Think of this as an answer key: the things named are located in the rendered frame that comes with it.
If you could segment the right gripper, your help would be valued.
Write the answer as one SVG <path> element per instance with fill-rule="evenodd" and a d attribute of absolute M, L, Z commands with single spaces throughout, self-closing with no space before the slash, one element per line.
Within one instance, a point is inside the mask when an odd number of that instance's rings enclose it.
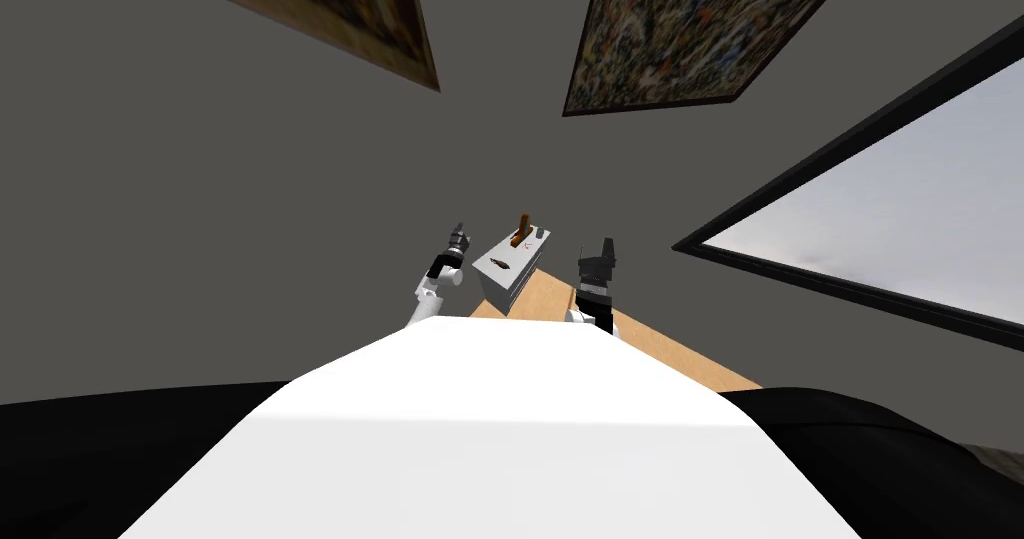
<path fill-rule="evenodd" d="M 607 289 L 616 264 L 614 241 L 610 237 L 603 239 L 600 256 L 596 256 L 594 244 L 582 245 L 577 263 L 581 285 Z"/>

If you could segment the grey drawer cabinet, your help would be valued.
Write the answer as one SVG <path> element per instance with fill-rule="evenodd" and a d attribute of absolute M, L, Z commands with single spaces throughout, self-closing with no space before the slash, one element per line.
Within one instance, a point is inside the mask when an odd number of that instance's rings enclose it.
<path fill-rule="evenodd" d="M 473 263 L 485 300 L 503 315 L 510 314 L 512 306 L 534 275 L 551 235 L 552 232 L 548 229 L 534 226 L 531 235 L 518 248 L 513 248 L 509 244 L 513 233 L 508 234 Z M 488 264 L 487 256 L 506 260 L 514 265 L 514 270 L 512 273 L 501 273 Z"/>

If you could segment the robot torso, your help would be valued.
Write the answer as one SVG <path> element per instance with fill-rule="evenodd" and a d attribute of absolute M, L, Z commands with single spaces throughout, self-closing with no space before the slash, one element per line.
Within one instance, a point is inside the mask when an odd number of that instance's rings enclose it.
<path fill-rule="evenodd" d="M 584 324 L 432 317 L 288 383 L 121 539 L 860 539 L 721 393 Z"/>

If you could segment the black framed speckled painting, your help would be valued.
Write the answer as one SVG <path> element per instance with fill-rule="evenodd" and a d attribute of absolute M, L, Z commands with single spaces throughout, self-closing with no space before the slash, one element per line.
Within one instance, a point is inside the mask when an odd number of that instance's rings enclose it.
<path fill-rule="evenodd" d="M 589 0 L 566 117 L 736 100 L 827 0 Z"/>

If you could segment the brown framed dark painting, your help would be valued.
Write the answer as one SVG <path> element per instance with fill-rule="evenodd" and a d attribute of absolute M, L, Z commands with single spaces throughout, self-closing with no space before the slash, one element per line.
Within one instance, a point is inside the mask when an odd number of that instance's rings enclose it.
<path fill-rule="evenodd" d="M 439 91 L 420 0 L 227 0 Z"/>

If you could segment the black framed window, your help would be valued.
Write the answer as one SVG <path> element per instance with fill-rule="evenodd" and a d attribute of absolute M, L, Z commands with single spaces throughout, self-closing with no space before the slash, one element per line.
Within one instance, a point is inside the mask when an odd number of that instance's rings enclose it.
<path fill-rule="evenodd" d="M 1024 353 L 1024 15 L 674 250 Z"/>

